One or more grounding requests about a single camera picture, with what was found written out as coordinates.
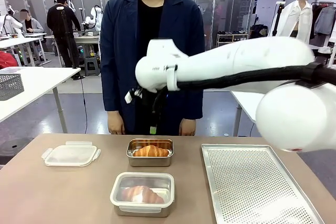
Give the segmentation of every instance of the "gray storage basket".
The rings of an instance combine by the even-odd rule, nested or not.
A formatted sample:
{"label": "gray storage basket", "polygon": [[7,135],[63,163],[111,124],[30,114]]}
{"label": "gray storage basket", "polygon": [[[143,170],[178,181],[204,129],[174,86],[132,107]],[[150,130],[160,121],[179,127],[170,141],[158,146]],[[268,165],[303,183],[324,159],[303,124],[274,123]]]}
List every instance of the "gray storage basket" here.
{"label": "gray storage basket", "polygon": [[23,91],[21,74],[0,73],[0,101],[6,101]]}

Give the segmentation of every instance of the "mannequin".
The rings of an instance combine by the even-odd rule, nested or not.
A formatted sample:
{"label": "mannequin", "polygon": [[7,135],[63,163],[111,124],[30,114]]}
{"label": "mannequin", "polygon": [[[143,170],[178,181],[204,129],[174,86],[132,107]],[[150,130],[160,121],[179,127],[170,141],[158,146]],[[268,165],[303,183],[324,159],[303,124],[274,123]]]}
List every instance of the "mannequin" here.
{"label": "mannequin", "polygon": [[[312,6],[307,0],[296,0],[282,11],[276,36],[293,37],[309,43],[312,26]],[[268,36],[272,36],[276,17]]]}

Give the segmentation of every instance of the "chair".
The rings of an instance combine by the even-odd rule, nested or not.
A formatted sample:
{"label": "chair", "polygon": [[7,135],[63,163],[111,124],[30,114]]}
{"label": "chair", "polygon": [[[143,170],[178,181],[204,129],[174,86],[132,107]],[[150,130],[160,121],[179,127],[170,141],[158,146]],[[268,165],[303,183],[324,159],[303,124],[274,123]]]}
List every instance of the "chair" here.
{"label": "chair", "polygon": [[[100,74],[97,57],[87,57],[84,59],[84,62],[85,62],[85,76],[89,76],[90,74],[98,76]],[[93,64],[94,70],[89,70],[90,63]]]}
{"label": "chair", "polygon": [[0,165],[7,164],[13,157],[16,156],[24,147],[26,147],[33,138],[20,137],[13,140],[8,140],[0,145]]}

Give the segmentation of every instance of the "navy blazer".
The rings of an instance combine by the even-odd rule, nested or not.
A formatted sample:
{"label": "navy blazer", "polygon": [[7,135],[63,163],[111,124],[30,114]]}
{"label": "navy blazer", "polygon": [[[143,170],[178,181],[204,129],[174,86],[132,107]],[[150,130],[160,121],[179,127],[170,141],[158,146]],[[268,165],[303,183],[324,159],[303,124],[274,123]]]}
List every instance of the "navy blazer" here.
{"label": "navy blazer", "polygon": [[[118,110],[127,132],[134,130],[135,105],[124,97],[137,87],[138,0],[109,0],[101,25],[101,80],[106,111]],[[164,0],[160,38],[171,38],[179,50],[192,56],[204,52],[200,9],[192,0]],[[178,135],[183,118],[202,118],[203,91],[170,92],[161,115],[161,134]]]}

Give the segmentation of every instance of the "croissant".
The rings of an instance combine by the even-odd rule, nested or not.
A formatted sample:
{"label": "croissant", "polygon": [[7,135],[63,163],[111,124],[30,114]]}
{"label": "croissant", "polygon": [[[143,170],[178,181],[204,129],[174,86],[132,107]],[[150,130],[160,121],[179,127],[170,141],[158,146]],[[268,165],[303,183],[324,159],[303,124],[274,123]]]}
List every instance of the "croissant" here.
{"label": "croissant", "polygon": [[154,145],[148,145],[134,152],[134,157],[168,157],[167,149],[158,148]]}
{"label": "croissant", "polygon": [[122,191],[121,197],[124,201],[129,202],[164,204],[163,199],[147,186],[134,186],[127,188]]}

